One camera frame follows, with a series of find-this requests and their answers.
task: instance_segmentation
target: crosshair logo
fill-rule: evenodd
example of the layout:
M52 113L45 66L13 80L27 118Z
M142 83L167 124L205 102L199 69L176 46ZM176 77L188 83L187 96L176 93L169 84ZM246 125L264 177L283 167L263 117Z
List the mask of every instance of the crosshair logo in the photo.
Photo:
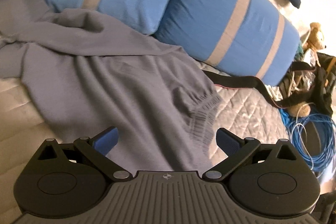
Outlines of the crosshair logo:
M169 174L167 173L167 174L163 175L162 177L163 177L164 179L166 179L166 180L169 180L169 179L171 179L173 176L172 176L172 175L169 175Z

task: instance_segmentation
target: black bag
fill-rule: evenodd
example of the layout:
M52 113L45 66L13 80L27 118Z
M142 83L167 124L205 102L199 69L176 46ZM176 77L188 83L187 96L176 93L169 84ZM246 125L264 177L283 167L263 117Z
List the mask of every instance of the black bag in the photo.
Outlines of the black bag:
M315 80L308 92L294 93L281 101L274 101L269 95L263 82L254 76L223 76L209 71L204 71L204 73L214 82L214 84L224 88L255 88L273 107L286 109L304 101L313 102L315 103L318 112L331 117L333 114L331 109L331 98L336 80L336 57L321 53L318 53L318 57L322 67L311 67L305 62L295 61L292 63L288 73L279 84L280 89L288 90L286 89L286 85L288 87L290 81L288 80L288 74L291 75L291 73L295 71L311 71L315 75Z

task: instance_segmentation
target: coiled blue cable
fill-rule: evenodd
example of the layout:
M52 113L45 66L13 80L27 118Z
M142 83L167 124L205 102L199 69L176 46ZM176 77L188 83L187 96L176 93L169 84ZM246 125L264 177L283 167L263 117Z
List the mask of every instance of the coiled blue cable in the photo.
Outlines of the coiled blue cable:
M300 155L303 157L303 159L313 172L321 172L321 174L318 176L320 177L336 154L336 124L329 116L320 113L314 113L313 108L312 112L313 113L308 115L307 117L299 117L296 119L291 117L285 110L280 109L281 118L283 124L287 129L290 142L298 150ZM309 155L308 151L303 145L301 138L301 134L305 133L304 126L308 122L313 122L315 124L318 123L318 127L321 128L321 130L319 131L322 140L321 153L316 156Z

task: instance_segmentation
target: metal pivot screw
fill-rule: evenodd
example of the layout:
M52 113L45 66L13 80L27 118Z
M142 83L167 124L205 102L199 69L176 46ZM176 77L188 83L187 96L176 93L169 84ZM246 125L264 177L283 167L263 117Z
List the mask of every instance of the metal pivot screw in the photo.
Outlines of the metal pivot screw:
M221 178L222 176L222 173L221 172L218 172L218 171L208 171L205 173L205 176L208 178L208 179L219 179Z
M113 173L113 176L116 178L116 179L126 179L129 177L129 173L127 171L116 171Z

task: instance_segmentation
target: teddy bear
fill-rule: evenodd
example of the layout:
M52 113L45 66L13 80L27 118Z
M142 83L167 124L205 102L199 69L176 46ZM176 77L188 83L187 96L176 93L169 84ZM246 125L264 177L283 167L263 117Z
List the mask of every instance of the teddy bear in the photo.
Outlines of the teddy bear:
M310 32L308 33L308 38L303 42L302 48L304 52L307 52L308 49L311 49L312 54L314 54L316 65L321 66L319 62L319 58L317 56L318 50L323 50L326 48L324 43L324 35L321 30L321 24L318 22L310 23ZM295 75L293 82L295 82L295 86L298 86L302 79L302 74ZM295 106L291 106L287 109L287 112L292 117L306 117L310 114L310 106L307 102L302 102Z

